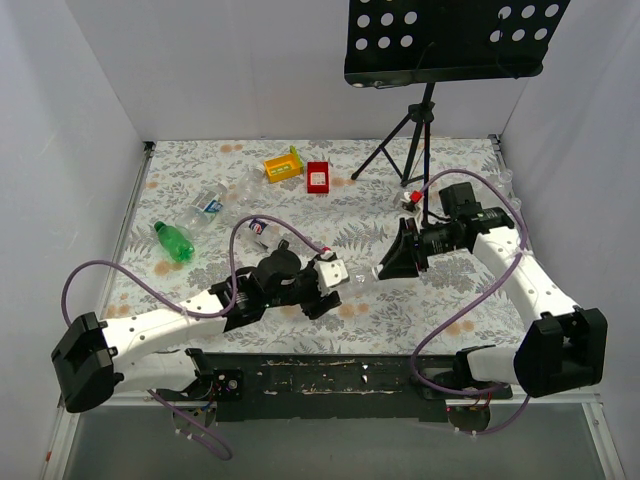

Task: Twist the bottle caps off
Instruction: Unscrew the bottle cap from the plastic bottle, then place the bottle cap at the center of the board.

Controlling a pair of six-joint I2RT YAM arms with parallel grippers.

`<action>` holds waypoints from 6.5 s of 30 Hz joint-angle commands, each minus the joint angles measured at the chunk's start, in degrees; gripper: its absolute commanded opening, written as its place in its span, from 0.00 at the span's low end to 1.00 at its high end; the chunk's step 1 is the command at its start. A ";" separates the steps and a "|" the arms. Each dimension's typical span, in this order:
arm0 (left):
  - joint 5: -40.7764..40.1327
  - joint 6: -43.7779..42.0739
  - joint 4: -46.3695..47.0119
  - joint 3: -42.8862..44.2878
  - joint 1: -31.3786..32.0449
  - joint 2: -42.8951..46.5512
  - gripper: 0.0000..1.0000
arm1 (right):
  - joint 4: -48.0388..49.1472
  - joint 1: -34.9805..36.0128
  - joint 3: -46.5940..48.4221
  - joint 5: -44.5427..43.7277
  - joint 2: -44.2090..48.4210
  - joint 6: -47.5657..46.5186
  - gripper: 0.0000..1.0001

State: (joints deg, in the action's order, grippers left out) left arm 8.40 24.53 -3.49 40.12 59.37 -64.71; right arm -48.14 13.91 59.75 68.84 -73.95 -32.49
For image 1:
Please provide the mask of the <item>clear Pepsi bottle black cap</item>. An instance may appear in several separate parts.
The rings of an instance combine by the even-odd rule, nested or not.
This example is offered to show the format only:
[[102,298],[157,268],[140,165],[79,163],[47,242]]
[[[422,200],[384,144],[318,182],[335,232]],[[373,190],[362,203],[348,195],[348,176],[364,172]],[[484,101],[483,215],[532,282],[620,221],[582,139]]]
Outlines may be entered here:
[[251,218],[243,222],[238,229],[237,235],[265,251],[277,249],[283,241],[283,236],[278,227],[262,218]]

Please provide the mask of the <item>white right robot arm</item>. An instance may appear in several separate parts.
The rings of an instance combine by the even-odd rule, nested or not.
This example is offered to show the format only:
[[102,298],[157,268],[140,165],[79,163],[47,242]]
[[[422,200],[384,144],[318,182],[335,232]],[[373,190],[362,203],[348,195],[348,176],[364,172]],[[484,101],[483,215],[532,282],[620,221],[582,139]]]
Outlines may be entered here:
[[446,187],[439,197],[447,221],[420,227],[412,218],[401,219],[376,277],[416,278],[427,270],[430,257],[466,249],[500,281],[526,334],[516,348],[463,349],[456,353],[451,371],[432,379],[414,366],[416,379],[434,390],[469,398],[500,384],[518,385],[533,398],[598,384],[608,327],[602,312],[583,309],[563,293],[522,248],[513,220],[500,207],[483,208],[470,183]]

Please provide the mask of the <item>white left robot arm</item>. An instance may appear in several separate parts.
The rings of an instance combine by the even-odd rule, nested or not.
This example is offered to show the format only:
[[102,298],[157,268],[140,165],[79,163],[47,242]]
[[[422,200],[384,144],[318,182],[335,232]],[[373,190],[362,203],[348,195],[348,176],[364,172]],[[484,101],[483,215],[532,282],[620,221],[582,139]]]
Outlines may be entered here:
[[338,288],[348,280],[344,261],[329,250],[303,264],[280,248],[179,304],[115,319],[93,312],[68,319],[51,354],[64,406],[82,413],[116,393],[151,389],[203,399],[212,390],[211,373],[185,351],[168,348],[258,322],[269,308],[299,306],[317,319],[340,305]]

